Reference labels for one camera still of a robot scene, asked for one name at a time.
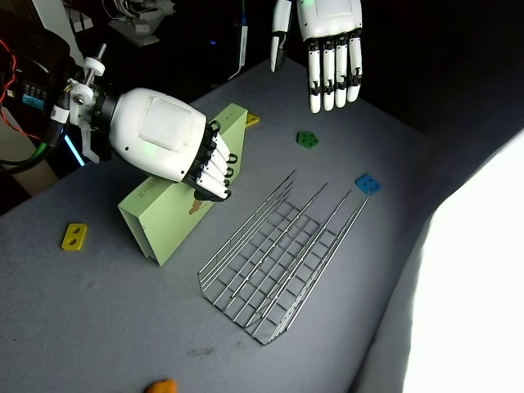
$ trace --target gray table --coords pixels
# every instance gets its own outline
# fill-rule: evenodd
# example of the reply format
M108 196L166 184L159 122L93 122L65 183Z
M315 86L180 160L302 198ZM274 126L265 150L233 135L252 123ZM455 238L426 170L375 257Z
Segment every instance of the gray table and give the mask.
M167 377L181 392L347 390L417 237L413 190L431 146L363 101L311 115L306 83L292 61L277 75L265 63L193 103L213 116L236 102L262 121L246 131L233 199L162 269L116 208L143 179L117 160L87 165L0 218L0 391L139 392ZM320 144L300 147L298 131ZM296 204L329 182L313 216L363 173L384 188L291 331L262 347L202 298L197 271L294 168ZM60 248L71 222L89 226L78 253Z

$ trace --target green plastic piece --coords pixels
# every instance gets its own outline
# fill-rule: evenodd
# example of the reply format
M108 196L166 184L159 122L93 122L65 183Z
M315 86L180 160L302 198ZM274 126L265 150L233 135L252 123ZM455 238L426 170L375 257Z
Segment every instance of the green plastic piece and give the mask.
M306 149L312 149L318 145L317 136L314 133L309 132L298 133L296 135L296 142Z
M230 104L215 117L220 123L222 139L238 156L237 163L229 165L234 169L231 182L240 173L246 117L247 110L235 104ZM143 254L160 266L214 204L196 201L194 191L185 183L150 177L118 205Z

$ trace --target blue light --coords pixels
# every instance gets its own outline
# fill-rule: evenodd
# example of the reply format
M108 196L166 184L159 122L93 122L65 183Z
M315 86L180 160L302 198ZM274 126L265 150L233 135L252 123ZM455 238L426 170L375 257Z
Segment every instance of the blue light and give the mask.
M75 146L73 146L72 141L69 139L69 135L66 135L64 140L67 143L67 146L69 146L69 149L71 149L71 151L75 155L75 158L79 162L80 166L84 166L84 160L82 160L82 157L80 157L80 154L76 151Z

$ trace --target white robotic hand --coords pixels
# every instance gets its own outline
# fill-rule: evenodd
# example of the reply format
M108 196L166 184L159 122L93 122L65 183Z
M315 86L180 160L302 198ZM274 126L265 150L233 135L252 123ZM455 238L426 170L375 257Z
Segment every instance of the white robotic hand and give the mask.
M278 70L285 58L294 2L277 0L275 6L271 42L272 72ZM318 113L321 101L326 111L333 109L335 104L339 108L343 107L346 100L355 101L362 80L360 0L296 0L296 8L302 39L309 53L311 111Z
M224 201L237 162L216 121L188 104L146 88L120 96L111 117L109 140L130 164L155 176L195 188L200 201Z

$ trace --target metal wire grid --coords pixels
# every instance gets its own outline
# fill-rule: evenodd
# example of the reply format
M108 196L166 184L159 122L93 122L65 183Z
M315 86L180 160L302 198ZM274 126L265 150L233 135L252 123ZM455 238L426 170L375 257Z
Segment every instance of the metal wire grid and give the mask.
M198 273L204 297L265 345L286 332L370 194L335 233L287 201L292 173Z

